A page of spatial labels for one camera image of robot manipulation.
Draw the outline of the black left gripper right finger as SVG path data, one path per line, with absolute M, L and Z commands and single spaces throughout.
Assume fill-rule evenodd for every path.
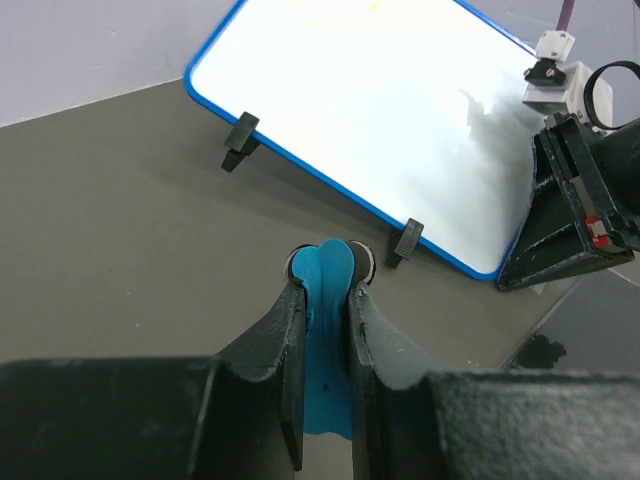
M 356 479 L 445 479 L 436 406 L 427 374 L 444 365 L 375 304 L 376 262 L 361 242 L 347 244 L 354 274 L 347 296 L 352 456 Z

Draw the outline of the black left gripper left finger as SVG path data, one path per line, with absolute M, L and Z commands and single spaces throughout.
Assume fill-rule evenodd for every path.
M 306 292 L 285 261 L 286 284 L 267 314 L 219 354 L 212 377 L 212 466 L 220 473 L 302 469 Z

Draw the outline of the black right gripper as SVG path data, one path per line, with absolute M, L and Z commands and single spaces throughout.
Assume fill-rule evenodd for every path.
M 548 123 L 553 139 L 533 140 L 529 210 L 495 281 L 502 292 L 628 263 L 639 250 L 639 121 L 607 135 L 574 114 L 556 113 Z M 584 187 L 604 231 L 622 249 L 594 243 Z

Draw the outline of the blue whiteboard eraser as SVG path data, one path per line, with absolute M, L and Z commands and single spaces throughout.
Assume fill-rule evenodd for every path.
M 346 306 L 354 273 L 347 243 L 329 239 L 305 246 L 291 271 L 306 294 L 304 432 L 352 438 Z

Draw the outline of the blue framed whiteboard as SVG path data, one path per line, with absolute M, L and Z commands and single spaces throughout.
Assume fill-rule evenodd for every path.
M 189 63 L 191 98 L 475 279 L 528 208 L 532 49 L 463 1 L 240 1 Z

